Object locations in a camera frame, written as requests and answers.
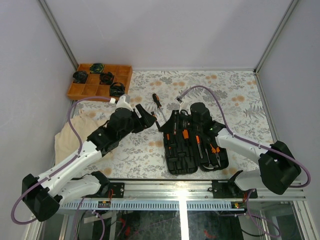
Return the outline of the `small black orange screwdriver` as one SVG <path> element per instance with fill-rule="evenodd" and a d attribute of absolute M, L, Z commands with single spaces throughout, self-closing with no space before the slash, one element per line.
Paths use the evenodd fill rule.
<path fill-rule="evenodd" d="M 160 132 L 160 128 L 161 128 L 161 127 L 160 127 L 160 124 L 159 124 L 159 122 L 158 122 L 157 116 L 156 116 L 156 114 L 155 114 L 154 111 L 152 111 L 151 114 L 152 114 L 152 116 L 155 118 L 156 127 L 157 127 L 158 131 Z"/>

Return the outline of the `black plastic tool case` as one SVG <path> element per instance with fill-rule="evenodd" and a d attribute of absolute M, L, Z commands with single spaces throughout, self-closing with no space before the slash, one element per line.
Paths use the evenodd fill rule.
<path fill-rule="evenodd" d="M 184 144 L 183 130 L 174 129 L 173 111 L 171 113 L 169 120 L 165 123 L 169 127 L 161 130 L 161 132 L 163 133 L 165 162 L 167 165 L 168 172 L 174 176 L 193 174 L 197 172 L 198 169 L 201 169 L 203 172 L 209 172 L 209 171 L 204 171 L 204 169 L 202 168 L 202 159 L 200 158 L 200 154 L 197 146 L 196 134 L 190 132 L 189 130 L 187 131 L 189 135 L 189 143 L 192 148 L 192 160 L 189 164 L 187 163 L 186 155 L 183 151 L 183 144 Z M 171 146 L 171 152 L 172 152 L 171 156 L 168 156 L 166 134 L 170 134 L 170 146 Z M 201 144 L 202 151 L 205 148 L 211 151 L 210 144 L 212 144 L 215 148 L 218 147 L 215 143 L 207 144 L 203 142 L 201 138 L 200 138 L 200 144 Z M 218 167 L 217 169 L 210 172 L 224 170 L 229 166 L 227 150 L 220 147 L 219 149 L 220 149 L 219 156 L 220 156 L 221 167 Z"/>

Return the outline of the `large black orange screwdriver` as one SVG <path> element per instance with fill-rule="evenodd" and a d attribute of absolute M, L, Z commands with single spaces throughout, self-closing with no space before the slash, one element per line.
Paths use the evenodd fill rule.
<path fill-rule="evenodd" d="M 162 105 L 161 105 L 159 96 L 158 96 L 156 93 L 153 93 L 153 94 L 152 94 L 152 99 L 153 99 L 154 103 L 156 104 L 159 112 L 161 113 L 161 115 L 162 115 L 162 117 L 163 117 L 163 120 L 164 120 L 165 122 L 167 122 L 167 118 L 166 118 L 166 116 L 165 116 L 165 114 L 164 114 L 164 112 L 163 112 L 163 109 L 162 109 Z"/>

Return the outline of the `precision screwdriver orange black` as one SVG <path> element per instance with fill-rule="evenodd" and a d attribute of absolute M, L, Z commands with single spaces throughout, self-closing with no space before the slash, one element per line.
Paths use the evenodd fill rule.
<path fill-rule="evenodd" d="M 167 149 L 168 149 L 168 156 L 171 156 L 172 155 L 172 148 L 171 148 L 171 140 L 170 140 L 170 134 L 167 133 L 166 134 L 166 146 L 167 146 Z"/>

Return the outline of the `steel claw hammer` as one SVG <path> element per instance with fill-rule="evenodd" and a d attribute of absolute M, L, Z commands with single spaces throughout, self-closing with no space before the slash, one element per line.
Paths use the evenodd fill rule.
<path fill-rule="evenodd" d="M 203 170 L 207 172 L 216 170 L 220 166 L 217 159 L 217 154 L 212 153 L 212 151 L 208 150 L 207 148 L 202 151 L 201 164 Z"/>

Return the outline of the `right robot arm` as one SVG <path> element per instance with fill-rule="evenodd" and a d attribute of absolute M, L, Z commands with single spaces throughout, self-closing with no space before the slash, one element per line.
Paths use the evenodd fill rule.
<path fill-rule="evenodd" d="M 248 137 L 238 136 L 227 124 L 213 120 L 204 103 L 196 102 L 189 110 L 174 110 L 171 118 L 175 134 L 181 132 L 194 138 L 200 158 L 203 158 L 204 151 L 208 151 L 208 160 L 221 163 L 228 157 L 227 150 L 231 150 L 258 165 L 256 170 L 238 170 L 227 181 L 228 192 L 233 197 L 240 197 L 245 191 L 259 187 L 282 195 L 302 172 L 284 142 L 276 141 L 265 146 Z"/>

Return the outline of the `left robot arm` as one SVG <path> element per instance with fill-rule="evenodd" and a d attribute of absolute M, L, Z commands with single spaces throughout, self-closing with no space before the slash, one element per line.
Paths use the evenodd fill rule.
<path fill-rule="evenodd" d="M 81 197 L 105 197 L 110 181 L 100 171 L 76 177 L 84 168 L 101 160 L 118 147 L 129 134 L 150 128 L 156 117 L 140 104 L 135 109 L 117 107 L 105 125 L 93 131 L 77 151 L 58 165 L 40 174 L 27 175 L 22 180 L 22 201 L 44 222 L 51 218 L 61 205 Z"/>

